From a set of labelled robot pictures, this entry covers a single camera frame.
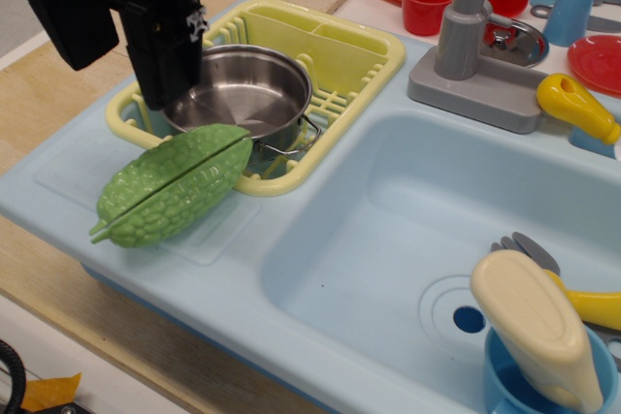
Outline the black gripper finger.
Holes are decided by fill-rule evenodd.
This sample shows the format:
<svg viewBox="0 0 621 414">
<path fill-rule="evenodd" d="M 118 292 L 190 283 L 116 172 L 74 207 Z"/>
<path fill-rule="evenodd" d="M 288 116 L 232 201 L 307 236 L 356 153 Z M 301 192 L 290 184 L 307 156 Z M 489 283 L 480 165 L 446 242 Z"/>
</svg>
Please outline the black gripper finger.
<svg viewBox="0 0 621 414">
<path fill-rule="evenodd" d="M 95 0 L 28 0 L 61 58 L 75 71 L 119 43 L 107 6 Z"/>
<path fill-rule="evenodd" d="M 160 111 L 199 81 L 205 8 L 200 0 L 127 0 L 119 15 L 143 97 Z"/>
</svg>

